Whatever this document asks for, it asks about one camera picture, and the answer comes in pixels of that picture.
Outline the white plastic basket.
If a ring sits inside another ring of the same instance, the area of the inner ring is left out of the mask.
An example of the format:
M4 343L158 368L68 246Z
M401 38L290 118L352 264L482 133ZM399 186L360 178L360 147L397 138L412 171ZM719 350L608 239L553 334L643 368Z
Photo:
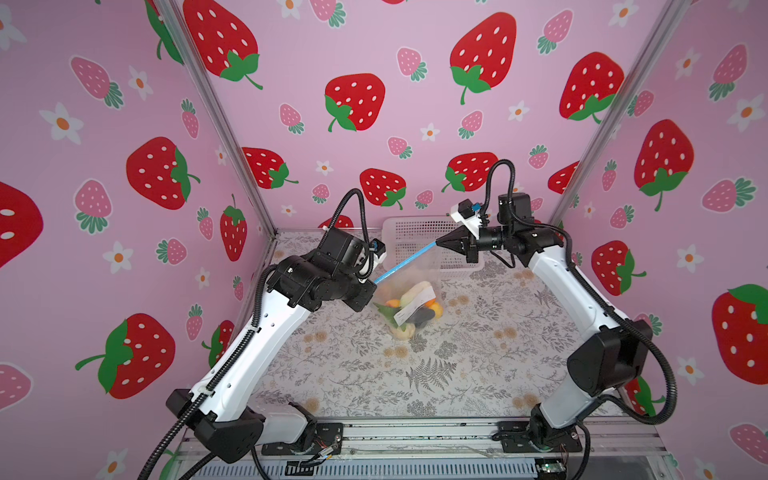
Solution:
M386 219L381 233L381 239L387 249L384 269L391 270L437 238L452 232L457 226L457 223L446 216ZM467 263L463 255L442 247L431 248L419 259L431 259L436 263L434 269L439 271L441 278L450 280L469 278L485 266L482 257L477 263Z

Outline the white toy radish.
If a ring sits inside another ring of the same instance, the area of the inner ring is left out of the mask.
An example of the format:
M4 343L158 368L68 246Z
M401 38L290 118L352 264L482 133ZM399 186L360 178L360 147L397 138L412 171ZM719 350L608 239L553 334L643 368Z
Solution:
M410 327L416 329L415 325L409 322L412 315L419 308L428 308L434 302L439 303L435 288L430 282L422 281L413 285L399 298L387 300L383 304L375 303L374 307L391 327L406 331Z

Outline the yellow toy lemon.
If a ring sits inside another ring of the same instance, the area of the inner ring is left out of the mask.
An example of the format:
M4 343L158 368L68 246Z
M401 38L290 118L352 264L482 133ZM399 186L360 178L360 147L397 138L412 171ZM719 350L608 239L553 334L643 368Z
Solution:
M428 308L434 312L435 319L440 319L443 316L444 309L439 303L431 303Z

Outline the clear zip top bag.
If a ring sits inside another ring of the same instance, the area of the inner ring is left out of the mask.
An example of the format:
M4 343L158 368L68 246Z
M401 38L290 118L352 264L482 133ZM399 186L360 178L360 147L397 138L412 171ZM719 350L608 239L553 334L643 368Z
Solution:
M370 305L396 340L409 341L444 316L440 260L430 243L376 279Z

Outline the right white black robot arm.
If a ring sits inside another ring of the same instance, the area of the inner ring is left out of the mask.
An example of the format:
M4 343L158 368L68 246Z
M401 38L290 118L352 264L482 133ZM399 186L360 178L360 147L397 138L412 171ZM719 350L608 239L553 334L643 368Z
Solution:
M490 225L486 208L470 200L449 213L457 228L436 245L475 263L482 252L508 252L538 277L574 321L582 342L567 359L567 374L556 391L535 406L526 430L539 450L553 449L572 429L605 403L618 406L634 420L658 425L670 419L678 386L669 361L653 342L650 326L617 310L582 275L571 258L571 237L562 228L535 222L530 199L522 193L498 198L498 225ZM614 396L614 390L636 379L647 357L661 367L666 395L654 416L643 416Z

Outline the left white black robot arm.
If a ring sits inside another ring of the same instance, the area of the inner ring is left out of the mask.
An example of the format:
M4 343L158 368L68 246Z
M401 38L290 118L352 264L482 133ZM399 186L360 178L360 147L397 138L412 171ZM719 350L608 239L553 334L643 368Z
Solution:
M362 311L377 288L370 275L383 262L379 239L357 238L329 228L318 246L289 256L260 275L250 319L222 358L191 389L176 389L166 401L177 420L150 454L139 473L147 479L160 457L187 427L214 459L235 463L256 446L297 444L308 449L316 420L304 407L288 403L256 411L248 401L277 353L311 313L340 300Z

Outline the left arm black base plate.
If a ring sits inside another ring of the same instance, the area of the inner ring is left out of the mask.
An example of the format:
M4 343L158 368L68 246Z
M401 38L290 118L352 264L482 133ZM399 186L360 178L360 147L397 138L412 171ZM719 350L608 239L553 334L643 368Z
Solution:
M300 438L291 444L271 443L261 446L264 456L334 455L341 452L344 424L320 422L310 425Z

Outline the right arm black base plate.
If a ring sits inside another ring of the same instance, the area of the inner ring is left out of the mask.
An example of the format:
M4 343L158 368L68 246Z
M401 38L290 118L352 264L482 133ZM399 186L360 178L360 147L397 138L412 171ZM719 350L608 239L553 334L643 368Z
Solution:
M580 453L583 446L574 427L551 429L528 421L500 421L491 440L505 453Z

